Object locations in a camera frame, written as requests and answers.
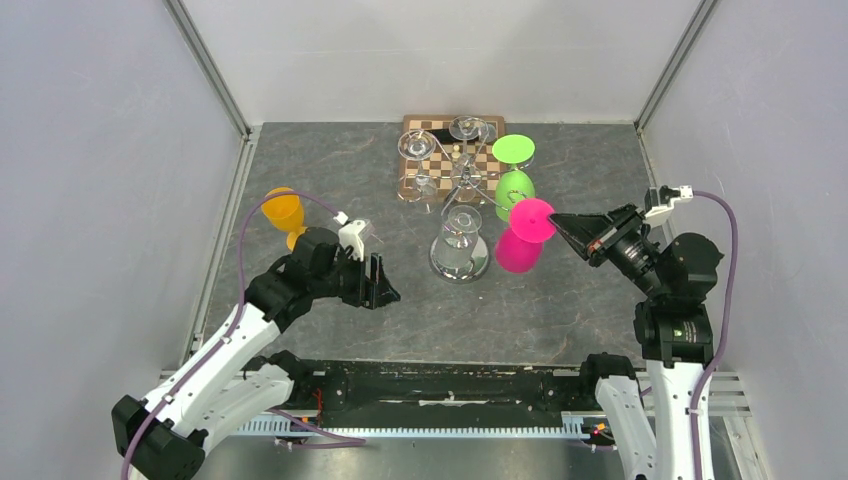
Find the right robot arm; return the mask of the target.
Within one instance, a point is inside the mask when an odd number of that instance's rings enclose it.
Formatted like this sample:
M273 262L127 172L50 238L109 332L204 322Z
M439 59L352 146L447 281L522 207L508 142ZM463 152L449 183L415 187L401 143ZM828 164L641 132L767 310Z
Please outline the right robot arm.
M589 355L577 382L580 400L606 415L626 478L713 478L706 415L715 353L704 302L717 283L722 253L692 232L659 248L632 204L606 214L554 213L549 221L590 266L612 263L646 296L633 325L654 415L647 415L624 356Z

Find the orange plastic wine glass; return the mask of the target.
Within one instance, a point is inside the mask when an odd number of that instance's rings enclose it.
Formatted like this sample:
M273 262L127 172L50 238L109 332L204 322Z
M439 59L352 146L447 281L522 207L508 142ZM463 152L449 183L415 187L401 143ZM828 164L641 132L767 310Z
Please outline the orange plastic wine glass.
M277 230L287 234L286 245L293 251L298 238L307 230L304 223L304 208L298 195L282 195L279 193L291 191L288 187L278 187L269 191L270 197L261 206L261 211L270 224Z

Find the green plastic wine glass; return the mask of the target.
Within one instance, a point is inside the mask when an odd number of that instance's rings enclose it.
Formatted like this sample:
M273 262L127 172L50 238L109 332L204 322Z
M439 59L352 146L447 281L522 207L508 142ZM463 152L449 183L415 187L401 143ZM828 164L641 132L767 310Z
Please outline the green plastic wine glass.
M535 198L535 185L524 172L524 168L533 162L535 143L526 135L505 135L492 146L495 159L507 170L501 174L495 190L496 214L503 221L509 221L513 207L520 201Z

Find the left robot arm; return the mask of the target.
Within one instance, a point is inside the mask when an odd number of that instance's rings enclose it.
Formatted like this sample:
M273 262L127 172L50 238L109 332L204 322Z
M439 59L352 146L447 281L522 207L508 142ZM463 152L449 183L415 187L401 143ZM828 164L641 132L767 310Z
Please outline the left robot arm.
M111 412L122 478L191 479L218 443L259 413L307 405L314 383L292 367L266 364L253 379L229 382L317 300L370 310L399 301L381 256L365 251L372 233L364 219L337 232L306 229L292 253L242 290L224 324L182 367L143 398L122 397Z

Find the pink plastic wine glass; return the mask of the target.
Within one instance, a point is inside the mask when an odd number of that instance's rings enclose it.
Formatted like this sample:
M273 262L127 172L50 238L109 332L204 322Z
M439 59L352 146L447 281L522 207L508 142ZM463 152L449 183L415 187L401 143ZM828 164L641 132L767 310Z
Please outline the pink plastic wine glass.
M495 259L507 272L523 274L538 263L544 244L556 233L549 217L554 208L544 200L527 198L511 210L508 227L495 246Z

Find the chrome wine glass rack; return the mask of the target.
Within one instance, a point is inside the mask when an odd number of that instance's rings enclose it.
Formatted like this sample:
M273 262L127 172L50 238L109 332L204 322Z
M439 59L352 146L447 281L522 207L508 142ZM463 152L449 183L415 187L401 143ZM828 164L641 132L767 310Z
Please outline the chrome wine glass rack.
M397 149L398 198L440 217L430 268L457 284L479 279L490 265L481 209L508 221L518 202L536 196L526 174L533 141L507 134L500 116L408 114Z

